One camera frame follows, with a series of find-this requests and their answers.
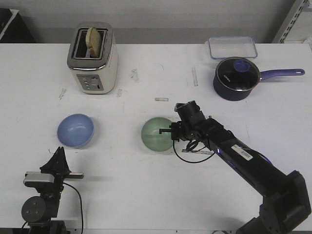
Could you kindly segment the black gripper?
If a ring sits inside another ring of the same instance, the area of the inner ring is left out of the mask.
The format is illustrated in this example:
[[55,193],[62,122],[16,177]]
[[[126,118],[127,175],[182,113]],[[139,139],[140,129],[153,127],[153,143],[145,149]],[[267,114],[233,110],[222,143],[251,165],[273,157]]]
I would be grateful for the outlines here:
[[[60,153],[60,173],[61,174],[68,174],[68,175],[53,175],[57,172],[58,169],[58,161],[59,161],[59,153]],[[41,166],[40,172],[26,172],[27,173],[43,173],[43,174],[51,174],[55,177],[54,183],[46,184],[35,188],[38,193],[59,193],[63,190],[63,182],[65,179],[83,179],[83,173],[72,173],[69,169],[65,150],[63,147],[58,147],[57,150],[54,152],[53,156],[48,160],[46,164]]]
[[159,134],[162,133],[171,133],[171,140],[176,141],[192,141],[195,139],[195,137],[187,131],[181,121],[172,122],[170,129],[159,129]]

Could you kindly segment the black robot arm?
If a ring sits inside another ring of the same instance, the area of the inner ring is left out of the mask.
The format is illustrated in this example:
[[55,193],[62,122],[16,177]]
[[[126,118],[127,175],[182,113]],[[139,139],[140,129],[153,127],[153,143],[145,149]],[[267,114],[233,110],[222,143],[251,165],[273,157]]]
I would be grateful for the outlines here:
[[262,195],[259,216],[236,233],[289,234],[311,214],[306,182],[300,172],[286,175],[278,170],[215,119],[205,118],[195,101],[176,104],[175,112],[180,121],[160,129],[160,134],[169,132],[173,141],[189,141],[187,151],[203,143]]
[[30,234],[69,234],[63,220],[53,220],[58,215],[61,193],[65,179],[83,179],[83,173],[70,171],[65,150],[58,147],[39,172],[26,172],[23,184],[35,188],[39,193],[27,199],[21,209],[21,216],[30,229]]

